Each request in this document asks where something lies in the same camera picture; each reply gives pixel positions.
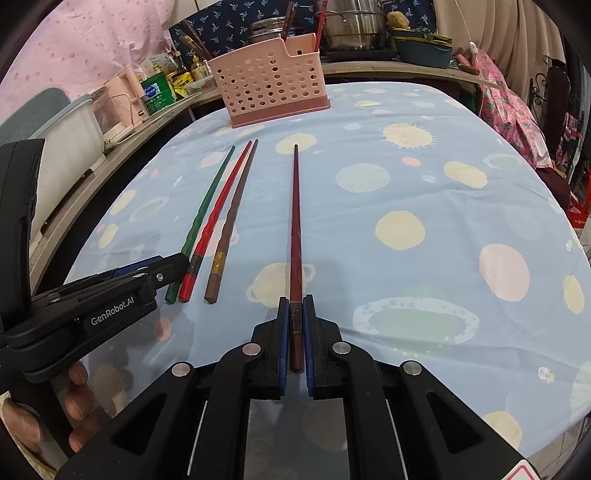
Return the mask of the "person's left hand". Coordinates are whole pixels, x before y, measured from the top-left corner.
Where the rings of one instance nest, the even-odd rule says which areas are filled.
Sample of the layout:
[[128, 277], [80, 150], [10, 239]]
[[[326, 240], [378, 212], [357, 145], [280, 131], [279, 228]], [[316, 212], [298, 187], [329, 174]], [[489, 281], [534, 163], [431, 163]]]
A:
[[2, 403], [2, 420], [35, 465], [57, 471], [98, 433], [105, 414], [78, 361], [55, 381], [23, 383], [11, 391]]

